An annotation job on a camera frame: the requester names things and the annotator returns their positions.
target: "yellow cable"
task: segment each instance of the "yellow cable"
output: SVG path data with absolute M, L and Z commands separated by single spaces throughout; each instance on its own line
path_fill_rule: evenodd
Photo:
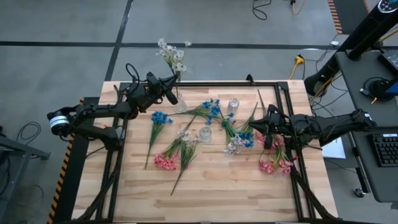
M 331 83 L 332 80 L 333 80 L 333 77 L 331 77 L 328 81 L 326 81 L 326 82 L 321 86 L 321 88 L 317 91 L 317 93 L 315 94 L 315 96 L 312 98 L 312 100 L 311 100 L 311 102 L 310 102 L 311 105 L 312 105 L 312 103 L 314 102 L 315 98 L 318 97 L 318 96 L 321 94 L 322 90 L 323 90 L 324 88 L 326 88 L 326 86 L 329 85 L 329 83 Z
M 295 4 L 293 3 L 293 14 L 295 16 L 297 16 L 298 14 L 300 14 L 301 10 L 304 8 L 305 3 L 307 2 L 307 0 L 304 0 L 303 4 L 300 7 L 300 10 L 298 10 L 298 13 L 296 13 L 296 9 L 295 9 Z
M 291 80 L 291 79 L 293 78 L 294 71 L 296 70 L 296 68 L 297 68 L 298 65 L 299 65 L 298 63 L 296 63 L 296 64 L 294 65 L 294 68 L 293 68 L 293 70 L 292 70 L 292 73 L 290 74 L 289 80 Z
M 383 37 L 379 40 L 379 42 L 383 42 L 385 40 L 387 40 L 388 38 L 390 38 L 392 35 L 396 34 L 398 32 L 398 30 L 395 30 L 394 32 L 390 33 L 389 35 L 387 35 L 386 37 Z

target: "keyboard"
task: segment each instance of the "keyboard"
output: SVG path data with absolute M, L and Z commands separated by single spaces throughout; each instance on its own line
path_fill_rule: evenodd
M 398 166 L 398 134 L 368 135 L 379 167 Z

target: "concrete floor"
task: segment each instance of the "concrete floor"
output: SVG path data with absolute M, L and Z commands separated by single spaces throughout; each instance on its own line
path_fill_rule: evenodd
M 114 42 L 127 0 L 2 0 L 0 41 Z M 377 1 L 369 0 L 372 8 Z M 308 0 L 299 16 L 292 16 L 289 2 L 274 0 L 264 8 L 269 19 L 260 21 L 248 0 L 135 0 L 123 42 L 170 42 L 190 40 L 217 44 L 328 45 L 335 36 L 327 0 Z M 345 35 L 337 40 L 344 41 Z M 398 45 L 398 35 L 388 40 Z M 0 46 L 0 125 L 15 138 L 22 125 L 36 121 L 42 133 L 32 146 L 52 152 L 48 161 L 33 160 L 7 210 L 8 223 L 44 223 L 55 191 L 66 144 L 50 133 L 46 114 L 75 105 L 82 96 L 98 96 L 113 48 L 106 47 L 15 47 Z M 141 74 L 168 74 L 156 49 L 121 48 L 112 80 L 128 80 L 124 64 L 130 62 Z M 294 57 L 317 59 L 321 50 L 188 49 L 190 72 L 183 80 L 242 80 L 252 74 L 258 80 L 287 79 Z M 329 53 L 323 63 L 332 55 Z M 294 76 L 301 79 L 302 67 Z M 306 76 L 315 73 L 315 63 L 306 63 Z M 335 82 L 346 88 L 342 78 Z M 327 104 L 341 94 L 330 88 Z M 349 95 L 328 106 L 334 114 L 351 112 Z M 318 115 L 329 116 L 319 110 Z M 397 210 L 377 203 L 371 194 L 356 198 L 352 188 L 358 178 L 327 164 L 338 213 L 345 220 L 395 223 Z M 33 187 L 44 189 L 44 198 Z

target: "white paper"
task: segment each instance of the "white paper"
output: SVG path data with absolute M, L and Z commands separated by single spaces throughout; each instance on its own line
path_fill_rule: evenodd
M 322 147 L 322 155 L 325 158 L 345 159 L 343 142 L 341 138 L 335 139 L 327 145 Z

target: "desk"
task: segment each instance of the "desk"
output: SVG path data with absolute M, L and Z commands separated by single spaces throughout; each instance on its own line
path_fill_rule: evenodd
M 289 81 L 288 84 L 294 113 L 310 114 L 303 81 Z M 104 83 L 100 104 L 112 104 L 116 101 L 113 85 L 119 86 L 120 83 Z M 236 126 L 239 126 L 250 116 L 257 101 L 259 105 L 255 118 L 262 117 L 257 89 L 260 89 L 265 105 L 277 104 L 273 87 L 266 86 L 179 87 L 178 91 L 182 93 L 189 108 L 194 108 L 210 98 L 218 98 L 221 100 L 221 110 L 225 111 L 230 98 L 239 98 L 239 112 L 235 117 Z M 258 169 L 258 158 L 262 151 L 262 146 L 258 144 L 238 155 L 224 154 L 225 133 L 216 123 L 210 126 L 213 131 L 212 142 L 197 147 L 199 155 L 184 173 L 173 196 L 170 196 L 178 172 L 158 170 L 153 164 L 153 157 L 175 139 L 177 131 L 184 128 L 192 117 L 174 116 L 174 123 L 166 125 L 156 140 L 149 165 L 144 170 L 152 125 L 150 116 L 155 110 L 174 113 L 173 106 L 164 101 L 161 105 L 151 106 L 147 114 L 140 114 L 135 120 L 129 121 L 114 222 L 297 221 L 290 177 L 282 174 L 269 175 Z M 112 122 L 111 118 L 101 118 L 95 120 L 95 125 L 110 126 Z M 197 118 L 190 130 L 197 133 L 204 126 L 205 120 Z M 318 146 L 319 143 L 314 141 L 311 145 Z M 99 141 L 93 141 L 87 153 L 101 146 Z M 105 157 L 106 151 L 103 150 L 86 159 L 72 218 L 79 217 L 100 190 Z M 322 152 L 306 148 L 303 150 L 303 157 L 310 187 L 326 209 L 337 216 Z M 303 192 L 301 196 L 303 210 L 308 216 Z M 105 203 L 104 215 L 107 214 L 108 206 Z
M 377 60 L 379 55 L 379 52 L 366 52 L 362 54 L 361 60 L 358 61 L 350 60 L 344 52 L 336 53 L 335 57 L 355 108 L 362 108 L 368 112 L 377 123 L 377 128 L 371 132 L 353 133 L 353 139 L 358 148 L 358 154 L 366 171 L 374 198 L 378 202 L 398 202 L 398 167 L 378 167 L 376 158 L 366 139 L 368 134 L 398 133 L 398 128 L 392 128 L 398 127 L 397 102 L 391 100 L 376 102 L 371 105 L 370 100 L 359 92 L 363 83 L 370 77 L 392 78 L 390 71 Z

